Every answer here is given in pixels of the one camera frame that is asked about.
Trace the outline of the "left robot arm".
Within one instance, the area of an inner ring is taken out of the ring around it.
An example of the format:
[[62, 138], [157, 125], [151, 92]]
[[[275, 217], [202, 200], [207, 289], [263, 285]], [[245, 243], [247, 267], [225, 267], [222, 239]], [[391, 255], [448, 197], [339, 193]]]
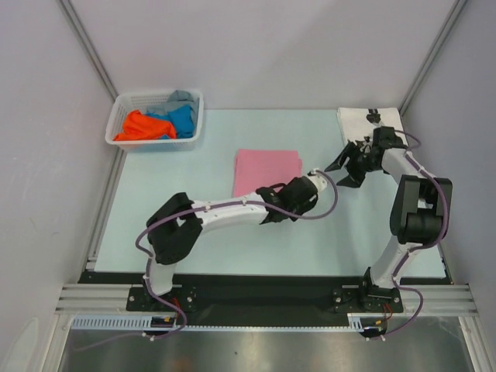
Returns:
[[173, 195], [146, 222], [154, 258], [145, 274], [150, 283], [145, 302], [156, 310], [170, 304], [177, 263], [189, 255], [200, 236], [230, 226], [296, 221], [315, 207], [326, 187], [322, 176], [310, 173], [225, 201], [193, 201], [184, 192]]

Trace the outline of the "pink t shirt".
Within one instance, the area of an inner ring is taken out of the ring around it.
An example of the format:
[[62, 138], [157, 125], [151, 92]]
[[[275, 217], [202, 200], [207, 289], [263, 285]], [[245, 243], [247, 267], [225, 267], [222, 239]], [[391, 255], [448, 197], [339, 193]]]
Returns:
[[233, 197], [260, 187], [287, 184], [300, 177], [303, 162], [296, 150], [239, 149], [236, 154]]

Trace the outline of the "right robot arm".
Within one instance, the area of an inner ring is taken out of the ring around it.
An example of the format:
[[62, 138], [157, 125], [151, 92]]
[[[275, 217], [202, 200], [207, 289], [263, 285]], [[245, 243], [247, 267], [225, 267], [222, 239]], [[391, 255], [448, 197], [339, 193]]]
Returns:
[[453, 183], [429, 173], [413, 157], [403, 136], [401, 130], [379, 126], [362, 140], [350, 140], [326, 168], [346, 169], [347, 176], [338, 183], [342, 187], [359, 188], [366, 175], [375, 171], [392, 176], [398, 185], [389, 218], [391, 238], [355, 288], [334, 290], [336, 312], [401, 311], [404, 269], [419, 252], [437, 246], [446, 235]]

